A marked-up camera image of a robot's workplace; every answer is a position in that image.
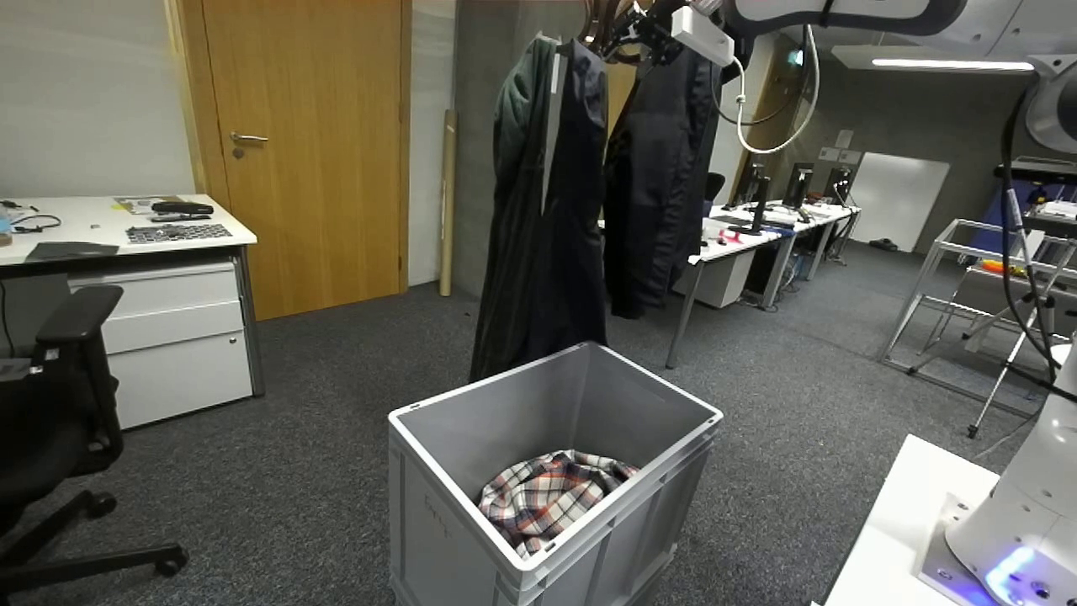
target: clothing in crate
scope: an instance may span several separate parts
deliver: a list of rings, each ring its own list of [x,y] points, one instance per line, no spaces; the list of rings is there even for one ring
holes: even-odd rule
[[[605,154],[605,292],[616,316],[643,316],[675,292],[702,249],[719,72],[702,55],[658,60],[640,76]]]
[[[632,467],[587,452],[550,452],[506,467],[483,489],[477,508],[520,555],[538,555],[577,519],[631,482]]]
[[[561,345],[605,342],[599,258],[605,64],[533,40],[495,121],[495,223],[470,379]]]

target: office chair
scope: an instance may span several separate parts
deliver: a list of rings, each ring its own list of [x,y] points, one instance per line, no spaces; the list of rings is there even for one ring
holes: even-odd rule
[[[100,342],[100,322],[117,298],[117,285],[89,285],[63,298],[37,333],[27,376],[0,385],[0,536],[63,477],[105,472],[123,454],[124,441],[115,415],[117,379],[109,372]],[[156,567],[162,574],[175,574],[187,567],[179,544],[34,563],[72,521],[80,515],[100,519],[111,508],[115,495],[80,492],[0,553],[0,606],[7,606],[14,592],[80,574],[134,567]]]

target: white table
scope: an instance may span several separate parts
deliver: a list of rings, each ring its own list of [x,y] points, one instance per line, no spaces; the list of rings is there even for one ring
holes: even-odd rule
[[[951,499],[981,508],[997,482],[992,472],[910,435],[827,606],[954,606],[919,574],[923,553]]]
[[[709,266],[709,264],[719,264],[719,258],[743,257],[743,253],[760,249],[760,244],[778,241],[778,239],[780,239],[780,231],[776,231],[776,230],[763,230],[763,231],[757,231],[757,237],[741,231],[739,241],[708,239],[708,244],[703,244],[698,257],[688,258],[689,270],[694,270],[694,277],[689,277],[689,290],[685,292],[681,325],[678,325],[678,333],[675,333],[675,340],[669,340],[666,371],[678,366],[678,345],[681,345],[681,340],[685,340],[685,333],[688,333],[688,322],[689,322],[689,316],[694,316],[694,306],[698,306],[698,297],[702,297],[702,282],[703,282],[708,266]]]
[[[760,298],[763,308],[776,308],[776,302],[778,302],[780,277],[789,273],[789,264],[794,257],[797,239],[804,231],[819,231],[820,230],[820,239],[815,244],[815,258],[811,258],[811,270],[809,270],[809,280],[815,280],[834,230],[859,216],[855,210],[844,210],[844,205],[801,205],[801,211],[780,210],[780,205],[763,211],[763,223],[786,230],[786,237],[789,237],[789,239],[780,239],[778,258],[776,258],[769,285],[763,285],[763,298]],[[725,223],[741,223],[741,224],[755,223],[755,211],[748,211],[748,210],[715,210],[709,216],[725,219]]]
[[[221,239],[132,241],[132,224],[153,224],[147,205],[123,205],[115,194],[14,197],[16,205],[58,216],[58,230],[16,231],[0,244],[7,306],[27,308],[34,333],[37,285],[80,290],[115,282],[124,290],[105,322],[111,372],[123,379],[123,429],[244,400],[262,391],[245,249],[255,237],[206,194],[181,194],[212,205],[229,230]],[[37,241],[117,244],[115,257],[37,264]]]

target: white machine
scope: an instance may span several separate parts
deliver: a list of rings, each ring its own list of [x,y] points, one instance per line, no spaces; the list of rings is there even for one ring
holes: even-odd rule
[[[1044,147],[1077,154],[1073,0],[694,0],[685,11],[669,35],[717,64],[730,64],[730,38],[801,22],[910,35],[981,60],[1029,60],[1041,83],[1027,101],[1027,130]],[[997,601],[1077,606],[1073,400],[1046,400],[986,504],[947,521],[947,542]]]

